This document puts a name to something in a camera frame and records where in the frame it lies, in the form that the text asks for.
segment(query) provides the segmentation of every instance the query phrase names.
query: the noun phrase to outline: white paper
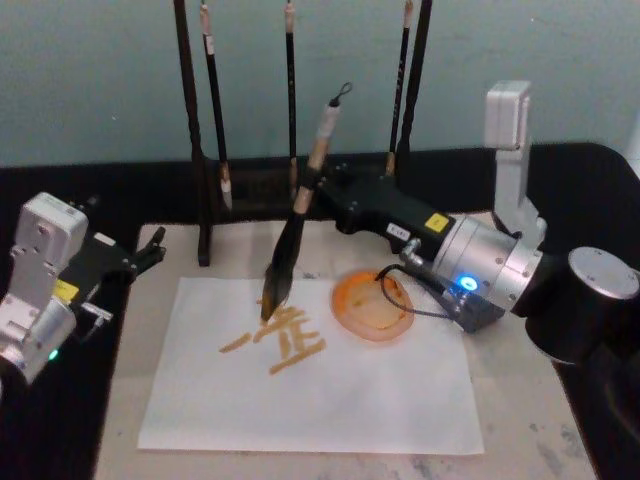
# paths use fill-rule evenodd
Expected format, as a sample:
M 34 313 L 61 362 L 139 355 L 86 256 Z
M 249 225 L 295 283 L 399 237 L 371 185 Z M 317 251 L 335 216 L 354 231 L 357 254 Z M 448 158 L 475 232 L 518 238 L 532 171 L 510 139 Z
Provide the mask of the white paper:
M 182 278 L 138 448 L 483 453 L 461 332 L 418 316 L 393 342 L 364 341 L 333 318 L 333 284 L 294 282 L 287 304 L 326 348 L 270 375 L 277 333 L 219 352 L 259 330 L 262 281 Z M 416 308 L 438 310 L 406 287 Z

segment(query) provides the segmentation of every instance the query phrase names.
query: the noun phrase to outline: white table surface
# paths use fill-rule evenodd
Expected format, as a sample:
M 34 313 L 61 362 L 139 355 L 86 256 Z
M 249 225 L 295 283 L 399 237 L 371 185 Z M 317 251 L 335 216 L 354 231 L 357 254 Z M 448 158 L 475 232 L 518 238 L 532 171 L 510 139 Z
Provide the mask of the white table surface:
M 95 478 L 273 480 L 543 480 L 596 478 L 562 385 L 528 340 L 524 320 L 506 315 L 465 335 L 486 453 L 433 455 L 172 452 L 138 450 L 137 438 L 178 280 L 261 278 L 283 222 L 216 226 L 212 265 L 196 261 L 195 226 L 167 226 L 167 255 L 132 287 L 111 384 Z M 157 226 L 146 225 L 140 244 Z M 345 236 L 332 222 L 307 222 L 296 276 L 334 278 L 397 261 L 370 233 Z

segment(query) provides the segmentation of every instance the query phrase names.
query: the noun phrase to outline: metal bracket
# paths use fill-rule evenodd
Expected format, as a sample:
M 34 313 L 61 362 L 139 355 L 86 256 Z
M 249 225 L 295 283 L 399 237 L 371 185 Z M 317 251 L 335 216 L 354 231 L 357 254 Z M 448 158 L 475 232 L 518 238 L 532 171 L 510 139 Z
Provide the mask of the metal bracket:
M 529 152 L 527 134 L 530 82 L 501 81 L 487 93 L 485 146 L 496 149 L 494 212 L 512 234 L 536 248 L 544 240 L 547 223 L 527 198 Z

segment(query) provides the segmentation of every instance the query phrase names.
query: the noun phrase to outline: yellow warning label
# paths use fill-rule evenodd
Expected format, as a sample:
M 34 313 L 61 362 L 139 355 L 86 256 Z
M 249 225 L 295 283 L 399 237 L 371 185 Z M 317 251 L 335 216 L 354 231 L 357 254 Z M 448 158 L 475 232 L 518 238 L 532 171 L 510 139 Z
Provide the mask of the yellow warning label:
M 440 215 L 439 213 L 434 213 L 431 215 L 431 218 L 427 220 L 427 223 L 425 223 L 424 226 L 434 232 L 440 233 L 448 223 L 449 219 L 447 217 Z
M 80 289 L 75 285 L 71 285 L 70 283 L 63 282 L 62 280 L 57 280 L 56 286 L 53 289 L 53 294 L 63 302 L 71 303 L 71 300 L 73 300 L 73 297 L 76 296 L 76 293 L 78 293 L 78 290 Z

